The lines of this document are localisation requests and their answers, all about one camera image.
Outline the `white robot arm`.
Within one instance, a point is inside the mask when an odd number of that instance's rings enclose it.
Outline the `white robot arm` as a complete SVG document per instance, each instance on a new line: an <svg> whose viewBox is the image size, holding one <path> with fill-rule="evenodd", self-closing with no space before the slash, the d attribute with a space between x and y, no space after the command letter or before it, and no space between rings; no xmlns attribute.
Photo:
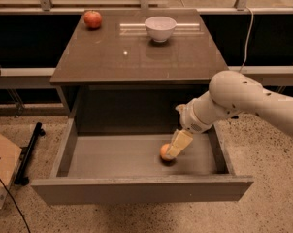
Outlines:
<svg viewBox="0 0 293 233"><path fill-rule="evenodd" d="M241 73L221 71L214 75L209 90L186 104L176 106L181 129L160 150L165 161L175 159L193 141L195 134L241 112L253 114L293 138L293 97L274 93Z"/></svg>

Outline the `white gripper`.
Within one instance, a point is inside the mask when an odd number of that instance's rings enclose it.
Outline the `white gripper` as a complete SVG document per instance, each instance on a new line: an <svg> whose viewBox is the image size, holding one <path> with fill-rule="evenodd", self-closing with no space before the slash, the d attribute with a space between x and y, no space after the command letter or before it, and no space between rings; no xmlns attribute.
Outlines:
<svg viewBox="0 0 293 233"><path fill-rule="evenodd" d="M167 159L175 159L193 141L193 134L209 130L214 123L214 107L207 101L190 101L175 107L179 113L182 130L176 130L165 153Z"/></svg>

